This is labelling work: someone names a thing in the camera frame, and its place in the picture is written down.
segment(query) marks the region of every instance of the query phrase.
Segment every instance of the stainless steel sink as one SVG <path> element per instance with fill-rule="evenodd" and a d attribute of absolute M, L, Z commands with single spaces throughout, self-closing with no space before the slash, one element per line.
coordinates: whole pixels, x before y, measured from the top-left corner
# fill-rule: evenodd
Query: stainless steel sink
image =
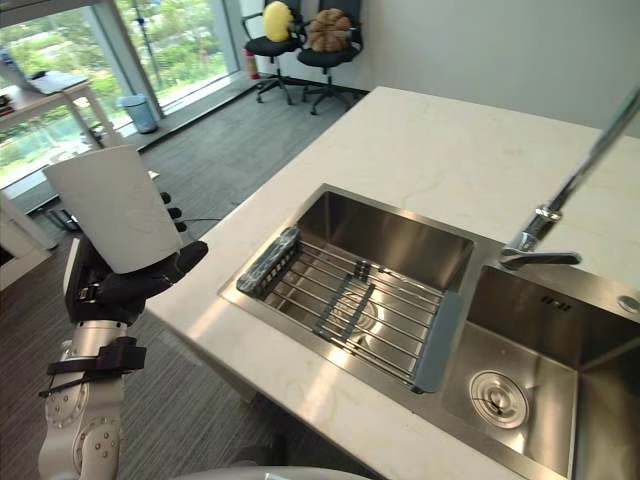
<path fill-rule="evenodd" d="M 221 294 L 530 479 L 639 478 L 640 292 L 323 186 Z"/>

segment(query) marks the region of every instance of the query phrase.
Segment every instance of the window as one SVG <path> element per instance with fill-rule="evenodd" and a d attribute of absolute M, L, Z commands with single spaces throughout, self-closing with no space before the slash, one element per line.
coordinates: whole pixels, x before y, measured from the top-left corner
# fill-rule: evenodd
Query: window
<path fill-rule="evenodd" d="M 123 91 L 89 29 L 84 8 L 5 27 L 0 30 L 0 44 L 9 49 L 27 75 L 58 70 L 89 77 L 110 120 L 119 126 L 129 121 L 115 103 Z M 6 86 L 0 77 L 0 88 Z M 97 123 L 82 99 L 76 104 L 90 125 Z M 88 149 L 86 139 L 64 107 L 0 131 L 0 188 Z"/>
<path fill-rule="evenodd" d="M 210 0 L 117 0 L 162 107 L 227 75 Z"/>

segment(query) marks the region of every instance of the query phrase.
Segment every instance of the chair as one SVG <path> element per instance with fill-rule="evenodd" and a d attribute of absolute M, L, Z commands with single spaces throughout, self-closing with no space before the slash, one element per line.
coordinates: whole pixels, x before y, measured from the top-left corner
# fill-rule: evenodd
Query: chair
<path fill-rule="evenodd" d="M 298 54 L 298 60 L 310 67 L 322 68 L 322 73 L 327 76 L 327 84 L 321 88 L 310 89 L 305 85 L 302 92 L 302 101 L 305 102 L 307 95 L 320 96 L 313 102 L 311 107 L 311 115 L 317 115 L 316 107 L 325 98 L 334 97 L 340 100 L 347 110 L 351 108 L 351 102 L 342 95 L 341 90 L 345 89 L 333 85 L 331 77 L 331 69 L 338 65 L 352 61 L 362 52 L 364 42 L 362 40 L 362 25 L 360 23 L 360 4 L 361 0 L 320 0 L 318 11 L 329 8 L 338 8 L 342 10 L 351 20 L 352 28 L 349 32 L 350 44 L 346 50 L 341 52 L 314 52 L 311 48 L 305 48 Z"/>
<path fill-rule="evenodd" d="M 264 6 L 266 8 L 271 2 L 275 0 L 265 0 Z M 287 4 L 294 18 L 293 25 L 289 26 L 289 31 L 291 35 L 284 42 L 272 42 L 266 36 L 252 38 L 249 33 L 249 29 L 247 28 L 247 22 L 252 18 L 262 16 L 262 12 L 254 13 L 253 15 L 247 15 L 246 17 L 242 17 L 242 28 L 244 28 L 249 41 L 246 43 L 245 47 L 249 52 L 254 55 L 259 55 L 261 57 L 269 57 L 271 63 L 276 64 L 276 74 L 269 76 L 269 78 L 258 84 L 258 103 L 262 103 L 262 94 L 278 87 L 280 88 L 285 96 L 287 97 L 287 103 L 289 105 L 293 105 L 293 101 L 291 100 L 291 95 L 287 91 L 286 85 L 297 85 L 302 86 L 305 85 L 303 82 L 297 81 L 295 79 L 289 77 L 283 77 L 282 72 L 280 71 L 280 61 L 279 56 L 283 53 L 294 52 L 298 48 L 301 48 L 306 41 L 306 36 L 304 34 L 304 26 L 302 24 L 302 17 L 300 16 L 300 3 L 301 0 L 280 0 L 283 3 Z"/>

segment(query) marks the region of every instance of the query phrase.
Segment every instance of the faucet handle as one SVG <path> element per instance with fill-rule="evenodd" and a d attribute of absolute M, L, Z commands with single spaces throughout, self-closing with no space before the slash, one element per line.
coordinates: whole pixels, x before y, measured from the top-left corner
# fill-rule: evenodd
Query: faucet handle
<path fill-rule="evenodd" d="M 515 270 L 528 263 L 547 263 L 555 265 L 577 265 L 582 261 L 582 257 L 576 252 L 523 252 L 511 247 L 502 249 L 500 263 L 510 269 Z"/>

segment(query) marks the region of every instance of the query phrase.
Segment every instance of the dish drying rack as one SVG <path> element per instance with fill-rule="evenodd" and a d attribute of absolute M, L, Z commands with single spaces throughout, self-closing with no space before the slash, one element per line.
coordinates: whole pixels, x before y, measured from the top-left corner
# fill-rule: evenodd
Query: dish drying rack
<path fill-rule="evenodd" d="M 457 293 L 314 245 L 297 227 L 285 229 L 236 288 L 281 312 L 295 310 L 287 316 L 417 393 L 437 391 L 462 320 Z"/>

